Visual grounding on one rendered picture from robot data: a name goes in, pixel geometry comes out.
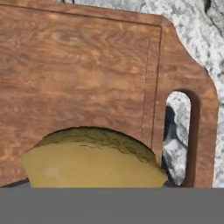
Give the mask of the brown wooden cutting board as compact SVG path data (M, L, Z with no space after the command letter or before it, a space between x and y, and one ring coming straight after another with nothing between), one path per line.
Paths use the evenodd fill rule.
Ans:
M164 17L46 0L0 0L0 186L21 155L73 126L127 133L156 154L174 91L192 104L184 185L214 177L218 97Z

